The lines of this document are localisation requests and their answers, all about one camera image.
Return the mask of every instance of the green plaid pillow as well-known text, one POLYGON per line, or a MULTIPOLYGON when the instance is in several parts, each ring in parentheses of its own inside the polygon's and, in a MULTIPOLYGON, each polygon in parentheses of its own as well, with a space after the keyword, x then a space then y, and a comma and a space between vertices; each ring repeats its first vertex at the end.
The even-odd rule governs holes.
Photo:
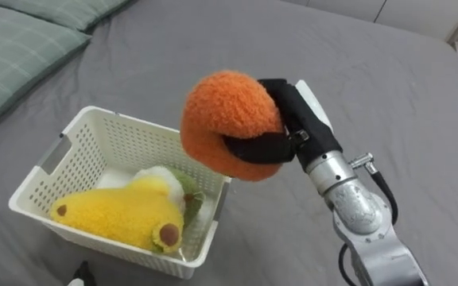
POLYGON ((89 36, 0 8, 0 114, 89 36))
POLYGON ((129 0, 0 0, 0 6, 84 31, 129 0))

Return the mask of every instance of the white plastic basket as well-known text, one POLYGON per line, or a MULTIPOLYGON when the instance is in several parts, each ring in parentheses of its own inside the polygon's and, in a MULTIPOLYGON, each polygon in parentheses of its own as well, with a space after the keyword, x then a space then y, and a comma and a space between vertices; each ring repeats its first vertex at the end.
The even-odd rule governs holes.
POLYGON ((9 206, 70 242, 189 279, 208 254, 230 181, 190 159, 178 131, 89 106, 77 114, 27 175, 9 206), (122 187, 137 171, 158 164, 186 172, 206 194, 199 214, 184 232, 179 253, 158 255, 49 219, 49 208, 56 199, 94 187, 122 187))

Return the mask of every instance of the orange plush toy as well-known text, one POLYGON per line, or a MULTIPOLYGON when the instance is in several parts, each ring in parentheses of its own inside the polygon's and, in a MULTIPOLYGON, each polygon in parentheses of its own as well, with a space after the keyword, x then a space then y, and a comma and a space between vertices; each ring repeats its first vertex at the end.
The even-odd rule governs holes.
POLYGON ((254 164, 230 152, 227 138, 285 136, 281 115, 258 81, 236 71, 219 71, 202 79, 188 96, 181 122, 185 152, 215 172, 258 181, 275 174, 275 164, 254 164))

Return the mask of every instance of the basket handle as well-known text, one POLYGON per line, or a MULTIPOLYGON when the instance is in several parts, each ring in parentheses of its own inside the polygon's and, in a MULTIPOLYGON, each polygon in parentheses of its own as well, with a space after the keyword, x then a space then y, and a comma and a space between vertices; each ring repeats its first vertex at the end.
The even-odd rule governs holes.
POLYGON ((213 220, 217 222, 219 221, 220 214, 222 213, 223 204, 226 201, 227 192, 229 190, 229 184, 230 184, 229 182, 224 182, 222 186, 222 191, 220 192, 219 203, 216 205, 215 216, 213 217, 213 220))
POLYGON ((40 159, 38 166, 48 175, 54 173, 57 165, 63 160, 64 156, 72 147, 72 142, 63 133, 57 138, 45 155, 40 159))

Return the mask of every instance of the bed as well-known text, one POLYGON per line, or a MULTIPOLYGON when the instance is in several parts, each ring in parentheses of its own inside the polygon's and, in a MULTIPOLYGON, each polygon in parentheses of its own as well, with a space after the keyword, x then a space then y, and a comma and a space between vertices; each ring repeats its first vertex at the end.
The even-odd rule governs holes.
MULTIPOLYGON (((331 213, 297 162, 234 181, 208 259, 178 280, 66 241, 8 198, 81 108, 178 128, 196 81, 222 68, 304 79, 347 157, 372 152, 396 226, 432 285, 458 285, 458 59, 449 46, 285 2, 143 0, 102 21, 86 50, 0 119, 0 285, 344 285, 331 213)), ((370 177, 363 181, 375 191, 370 177)))

